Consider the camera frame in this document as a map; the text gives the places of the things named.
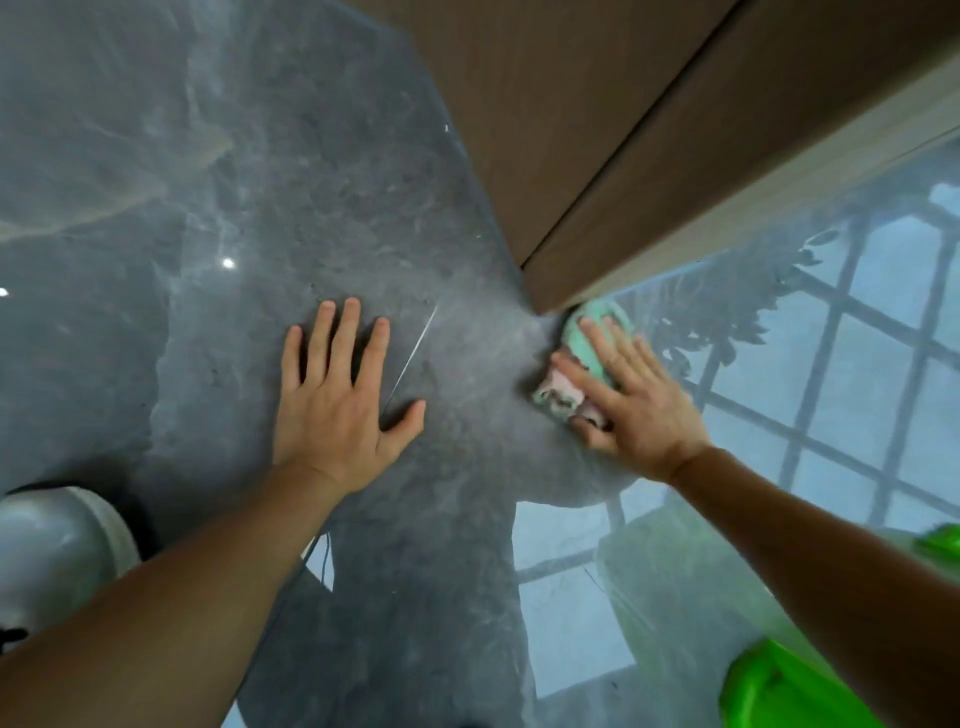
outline brown cabinet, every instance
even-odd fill
[[[955,0],[354,4],[413,37],[539,311],[960,126]]]

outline gray marble countertop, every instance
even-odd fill
[[[760,633],[673,575],[683,544],[643,549],[666,617],[637,664],[596,549],[685,506],[529,403],[561,319],[403,37],[293,0],[0,15],[0,492],[123,486],[175,541],[269,462],[285,329],[358,295],[394,324],[387,417],[426,398],[426,431],[333,514],[231,720],[719,725]],[[719,445],[856,522],[960,517],[957,159],[618,296]]]

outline cleaning cloth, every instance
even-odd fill
[[[595,321],[611,343],[613,343],[613,334],[610,332],[605,319],[608,317],[613,319],[628,336],[632,336],[634,330],[630,317],[613,301],[595,299],[584,303],[570,314],[561,334],[561,352],[572,357],[580,366],[601,381],[615,387],[615,382],[604,370],[603,364],[600,363],[599,357],[593,350],[593,346],[590,345],[584,333],[580,331],[578,324],[580,319],[584,317]],[[609,424],[607,418],[603,416],[597,406],[552,365],[547,371],[543,383],[534,392],[533,400],[552,416],[564,422],[571,417],[583,417],[601,429],[606,429]]]

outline green plastic object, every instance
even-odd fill
[[[847,686],[773,640],[733,661],[720,713],[726,728],[883,728]]]
[[[960,525],[944,523],[917,539],[916,550],[934,559],[960,563]]]

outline scratch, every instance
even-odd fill
[[[390,406],[390,402],[393,400],[394,394],[396,393],[396,388],[400,386],[400,382],[403,380],[403,375],[407,373],[407,367],[409,367],[410,362],[414,360],[414,356],[417,354],[417,349],[420,348],[420,344],[423,342],[423,337],[426,336],[426,331],[430,328],[430,324],[433,323],[433,317],[437,315],[437,311],[439,310],[440,310],[440,303],[437,302],[437,304],[433,307],[433,313],[430,314],[430,318],[426,320],[426,326],[424,326],[423,331],[420,332],[420,338],[417,339],[417,343],[414,344],[414,350],[410,352],[410,356],[409,358],[407,358],[407,363],[404,364],[403,369],[400,370],[400,376],[396,378],[396,384],[394,385],[394,388],[390,390],[390,396],[387,398],[386,403],[383,405],[383,410],[381,410],[381,413],[385,412],[387,407]]]

